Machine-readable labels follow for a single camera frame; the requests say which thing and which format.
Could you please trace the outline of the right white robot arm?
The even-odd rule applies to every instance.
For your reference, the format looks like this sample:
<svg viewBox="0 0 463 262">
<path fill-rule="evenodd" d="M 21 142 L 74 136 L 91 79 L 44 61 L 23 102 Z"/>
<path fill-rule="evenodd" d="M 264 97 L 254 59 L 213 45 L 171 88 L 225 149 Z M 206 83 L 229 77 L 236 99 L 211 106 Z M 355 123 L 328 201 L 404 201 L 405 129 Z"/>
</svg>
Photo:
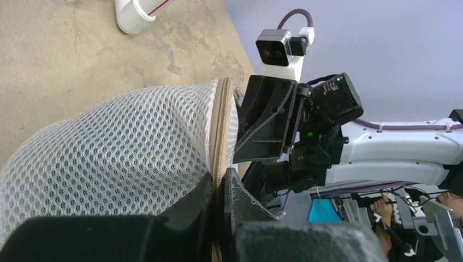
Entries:
<svg viewBox="0 0 463 262">
<path fill-rule="evenodd" d="M 262 204 L 428 184 L 462 197 L 462 110 L 435 121 L 371 123 L 347 74 L 308 82 L 252 75 L 239 106 L 234 162 Z"/>
</svg>

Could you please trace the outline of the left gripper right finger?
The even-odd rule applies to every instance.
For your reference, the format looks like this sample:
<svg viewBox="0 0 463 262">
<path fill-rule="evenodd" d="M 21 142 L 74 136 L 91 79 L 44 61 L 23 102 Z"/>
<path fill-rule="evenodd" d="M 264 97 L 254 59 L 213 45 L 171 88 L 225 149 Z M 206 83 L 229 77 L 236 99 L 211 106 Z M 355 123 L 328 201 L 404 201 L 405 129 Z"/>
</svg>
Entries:
<svg viewBox="0 0 463 262">
<path fill-rule="evenodd" d="M 281 222 L 243 187 L 221 182 L 222 261 L 387 261 L 373 231 L 354 223 Z"/>
</svg>

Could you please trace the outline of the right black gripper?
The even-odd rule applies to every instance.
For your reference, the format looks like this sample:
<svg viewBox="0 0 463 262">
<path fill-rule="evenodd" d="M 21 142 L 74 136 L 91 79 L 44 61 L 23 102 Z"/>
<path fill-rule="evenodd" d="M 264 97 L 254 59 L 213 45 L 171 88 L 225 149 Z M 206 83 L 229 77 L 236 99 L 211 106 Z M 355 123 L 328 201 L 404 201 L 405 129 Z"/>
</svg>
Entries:
<svg viewBox="0 0 463 262">
<path fill-rule="evenodd" d="M 251 75 L 238 110 L 233 163 L 278 159 L 289 154 L 296 134 L 310 118 L 313 87 L 296 80 Z"/>
</svg>

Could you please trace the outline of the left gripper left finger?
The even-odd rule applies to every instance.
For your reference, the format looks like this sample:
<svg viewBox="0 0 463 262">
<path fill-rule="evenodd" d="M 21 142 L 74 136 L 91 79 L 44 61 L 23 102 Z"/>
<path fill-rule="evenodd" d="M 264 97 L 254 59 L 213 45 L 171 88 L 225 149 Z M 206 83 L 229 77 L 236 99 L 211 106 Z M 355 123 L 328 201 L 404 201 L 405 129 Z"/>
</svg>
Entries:
<svg viewBox="0 0 463 262">
<path fill-rule="evenodd" d="M 212 178 L 159 215 L 47 216 L 22 223 L 1 261 L 210 261 Z"/>
</svg>

